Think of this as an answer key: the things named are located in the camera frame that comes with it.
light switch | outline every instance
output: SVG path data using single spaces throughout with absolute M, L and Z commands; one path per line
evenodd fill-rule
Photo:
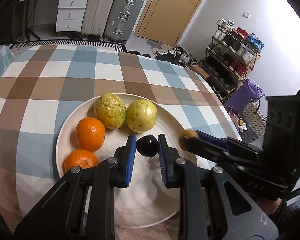
M 246 18 L 249 18 L 250 13 L 249 12 L 244 12 L 243 16 L 246 17 Z

wooden door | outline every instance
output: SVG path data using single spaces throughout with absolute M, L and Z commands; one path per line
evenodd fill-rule
M 137 36 L 174 46 L 200 0 L 152 0 Z

purple bag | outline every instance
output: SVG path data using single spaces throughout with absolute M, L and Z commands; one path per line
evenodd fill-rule
M 243 85 L 233 93 L 232 96 L 223 104 L 225 108 L 232 107 L 242 116 L 245 106 L 254 98 L 261 98 L 265 94 L 253 79 L 247 78 Z

doormat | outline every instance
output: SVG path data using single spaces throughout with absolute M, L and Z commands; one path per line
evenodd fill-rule
M 85 41 L 85 40 L 39 40 L 39 41 L 22 41 L 13 44 L 5 44 L 2 46 L 7 46 L 9 49 L 22 48 L 28 46 L 38 46 L 38 45 L 82 45 L 82 46 L 94 46 L 102 47 L 104 49 L 111 49 L 115 51 L 128 52 L 126 47 L 120 43 L 114 42 L 101 42 L 101 41 Z
M 155 55 L 157 55 L 156 54 L 157 51 L 171 50 L 173 48 L 173 46 L 170 46 L 168 44 L 164 44 L 158 41 L 153 41 L 150 39 L 146 40 L 146 42 L 148 43 L 148 45 L 150 46 L 150 48 L 152 49 Z

orange fruit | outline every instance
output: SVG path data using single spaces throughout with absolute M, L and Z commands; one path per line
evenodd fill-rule
M 97 156 L 87 150 L 74 150 L 69 153 L 63 162 L 63 170 L 66 173 L 73 166 L 80 166 L 83 169 L 92 168 L 99 164 Z
M 86 117 L 77 124 L 77 141 L 82 149 L 94 152 L 105 142 L 105 127 L 93 117 Z

